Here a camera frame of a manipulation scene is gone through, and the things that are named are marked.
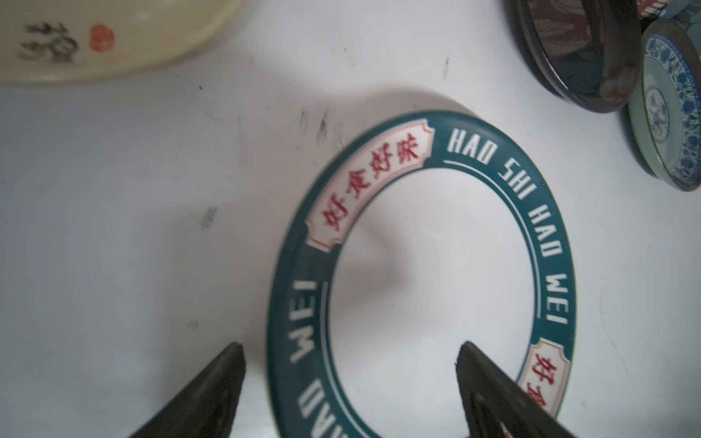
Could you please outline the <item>cream yellow plate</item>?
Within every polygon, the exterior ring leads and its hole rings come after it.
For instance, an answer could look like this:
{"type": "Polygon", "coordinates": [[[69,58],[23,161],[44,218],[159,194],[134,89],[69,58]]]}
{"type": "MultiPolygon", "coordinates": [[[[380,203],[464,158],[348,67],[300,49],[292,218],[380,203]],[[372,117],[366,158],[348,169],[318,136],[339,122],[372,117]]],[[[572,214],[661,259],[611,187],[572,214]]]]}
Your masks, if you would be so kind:
{"type": "Polygon", "coordinates": [[[69,83],[154,68],[204,45],[242,1],[8,0],[1,4],[1,80],[69,83]]]}

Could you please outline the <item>teal rim plate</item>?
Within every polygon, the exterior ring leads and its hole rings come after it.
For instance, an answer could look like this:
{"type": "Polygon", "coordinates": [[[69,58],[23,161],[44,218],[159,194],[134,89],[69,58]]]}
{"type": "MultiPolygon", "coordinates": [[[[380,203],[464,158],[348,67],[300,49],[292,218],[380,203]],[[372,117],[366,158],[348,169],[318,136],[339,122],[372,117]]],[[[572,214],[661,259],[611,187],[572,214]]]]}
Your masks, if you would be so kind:
{"type": "Polygon", "coordinates": [[[560,209],[507,134],[418,111],[322,171],[281,246],[268,390],[283,437],[467,437],[454,365],[471,341],[556,416],[576,281],[560,209]]]}

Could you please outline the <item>small green patterned plate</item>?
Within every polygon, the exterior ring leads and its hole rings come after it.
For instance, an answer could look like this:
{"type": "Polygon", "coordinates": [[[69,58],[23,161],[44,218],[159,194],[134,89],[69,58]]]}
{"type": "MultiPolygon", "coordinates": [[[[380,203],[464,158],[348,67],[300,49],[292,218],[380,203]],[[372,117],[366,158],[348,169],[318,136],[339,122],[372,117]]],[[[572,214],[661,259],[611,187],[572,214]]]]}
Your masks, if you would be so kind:
{"type": "Polygon", "coordinates": [[[700,187],[700,58],[671,20],[643,34],[641,75],[627,104],[635,144],[659,179],[683,192],[700,187]]]}

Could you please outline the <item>black round plate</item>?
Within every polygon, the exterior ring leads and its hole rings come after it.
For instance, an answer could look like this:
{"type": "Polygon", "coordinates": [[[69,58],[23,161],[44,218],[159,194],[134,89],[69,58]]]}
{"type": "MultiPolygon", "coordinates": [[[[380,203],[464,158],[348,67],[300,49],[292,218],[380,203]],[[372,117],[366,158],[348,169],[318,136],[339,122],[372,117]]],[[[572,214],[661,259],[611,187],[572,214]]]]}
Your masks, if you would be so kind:
{"type": "Polygon", "coordinates": [[[529,54],[562,98],[596,113],[619,111],[642,69],[635,1],[511,1],[529,54]]]}

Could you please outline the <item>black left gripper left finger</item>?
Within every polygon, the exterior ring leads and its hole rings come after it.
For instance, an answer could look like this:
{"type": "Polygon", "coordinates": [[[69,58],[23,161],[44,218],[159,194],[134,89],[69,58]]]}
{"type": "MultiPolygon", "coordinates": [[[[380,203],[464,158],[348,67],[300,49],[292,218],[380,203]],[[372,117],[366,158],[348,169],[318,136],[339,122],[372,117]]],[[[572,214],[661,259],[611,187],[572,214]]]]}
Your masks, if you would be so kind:
{"type": "Polygon", "coordinates": [[[228,438],[245,376],[244,347],[232,342],[131,436],[228,438]]]}

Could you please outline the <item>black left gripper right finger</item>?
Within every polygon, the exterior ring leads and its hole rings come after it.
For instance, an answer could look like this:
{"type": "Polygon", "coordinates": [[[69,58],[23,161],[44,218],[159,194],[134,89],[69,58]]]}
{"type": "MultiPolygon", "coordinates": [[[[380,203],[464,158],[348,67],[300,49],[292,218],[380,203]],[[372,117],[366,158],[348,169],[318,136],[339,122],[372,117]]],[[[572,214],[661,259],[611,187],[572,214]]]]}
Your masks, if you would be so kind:
{"type": "Polygon", "coordinates": [[[573,438],[470,341],[458,353],[456,377],[471,437],[573,438]]]}

